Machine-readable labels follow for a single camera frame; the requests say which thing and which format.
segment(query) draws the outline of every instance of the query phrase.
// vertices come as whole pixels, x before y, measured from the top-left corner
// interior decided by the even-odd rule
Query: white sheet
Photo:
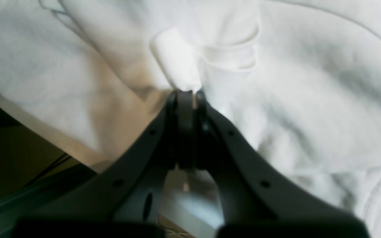
[[[381,1],[293,2],[1,0],[0,106],[101,172],[199,80],[274,167],[381,238]],[[194,65],[157,61],[162,36]]]

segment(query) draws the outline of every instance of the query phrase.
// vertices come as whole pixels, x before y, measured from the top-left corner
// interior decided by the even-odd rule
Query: hole
[[[149,193],[145,201],[144,215],[142,216],[144,220],[147,220],[149,216],[149,212],[151,211],[151,205],[152,205],[152,193]]]
[[[271,186],[270,182],[265,180],[261,180],[260,184],[264,188],[269,188]]]
[[[120,186],[123,185],[123,183],[124,183],[124,181],[123,181],[122,179],[117,179],[116,181],[114,181],[114,182],[112,183],[112,185],[113,185],[114,187],[120,187]]]

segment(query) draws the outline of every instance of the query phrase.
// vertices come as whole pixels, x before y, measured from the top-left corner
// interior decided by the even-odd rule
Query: seam
[[[381,178],[379,181],[376,183],[375,187],[371,191],[370,195],[368,196],[368,199],[364,205],[364,208],[362,210],[362,217],[366,221],[366,223],[370,223],[369,225],[371,226],[372,222],[369,222],[368,219],[372,217],[373,207],[378,206],[377,205],[377,200],[379,200],[381,197]]]
[[[287,2],[286,0],[260,0],[260,1],[268,1],[268,2],[275,2],[275,3],[284,3],[284,4],[289,4],[289,5],[296,5],[296,6],[301,6],[301,7],[306,7],[306,8],[311,8],[311,9],[315,9],[315,10],[318,10],[318,11],[322,11],[322,12],[325,12],[325,13],[328,13],[328,14],[331,14],[331,15],[334,15],[338,18],[342,18],[344,20],[347,20],[347,21],[350,21],[354,24],[356,24],[357,26],[360,26],[364,29],[366,29],[367,31],[369,31],[370,33],[372,33],[375,37],[379,38],[381,40],[381,36],[376,33],[375,31],[373,31],[372,29],[370,29],[369,27],[367,27],[366,25],[364,25],[363,23],[361,22],[358,22],[358,21],[355,21],[351,18],[348,18],[346,17],[345,15],[341,15],[339,13],[336,13],[336,12],[332,12],[330,10],[327,10],[327,9],[321,9],[321,8],[318,8],[316,6],[311,6],[311,5],[308,5],[308,4],[305,4],[305,3],[293,3],[293,2]]]

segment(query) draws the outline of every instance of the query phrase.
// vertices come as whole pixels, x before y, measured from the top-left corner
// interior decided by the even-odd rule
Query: black wire
[[[63,155],[61,155],[58,159],[56,159],[54,162],[52,162],[52,164],[50,164],[46,169],[42,170],[42,172],[40,172],[38,175],[36,175],[35,178],[33,178],[31,181],[29,181],[26,185],[24,185],[24,187],[26,186],[29,186],[30,184],[36,182],[38,179],[42,178],[44,175],[46,175],[48,172],[50,172],[51,170],[53,170],[54,168],[60,166],[62,163],[64,163],[65,161],[68,161],[71,156],[69,155],[67,158],[65,158],[63,160],[63,158],[67,155],[67,153],[64,153]]]

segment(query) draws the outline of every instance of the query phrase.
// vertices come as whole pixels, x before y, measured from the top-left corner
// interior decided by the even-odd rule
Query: white hoodie
[[[54,15],[0,1],[0,106],[20,122],[101,171],[172,88],[202,87],[283,175],[381,238],[381,1],[41,4]]]

